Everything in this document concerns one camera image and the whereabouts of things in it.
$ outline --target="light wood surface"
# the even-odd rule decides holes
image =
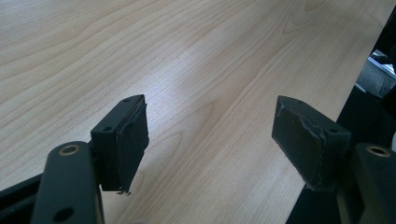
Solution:
[[[284,223],[304,183],[276,97],[336,119],[395,2],[2,0],[0,189],[143,93],[150,145],[107,223]]]

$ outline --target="wooden table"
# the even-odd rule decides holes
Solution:
[[[284,223],[304,182],[276,97],[336,119],[395,2],[2,0],[0,189],[144,93],[150,145],[107,223]]]

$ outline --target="wood grain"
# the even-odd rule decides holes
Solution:
[[[395,2],[2,0],[0,189],[144,93],[150,145],[107,223],[284,223],[304,183],[276,97],[336,119]]]

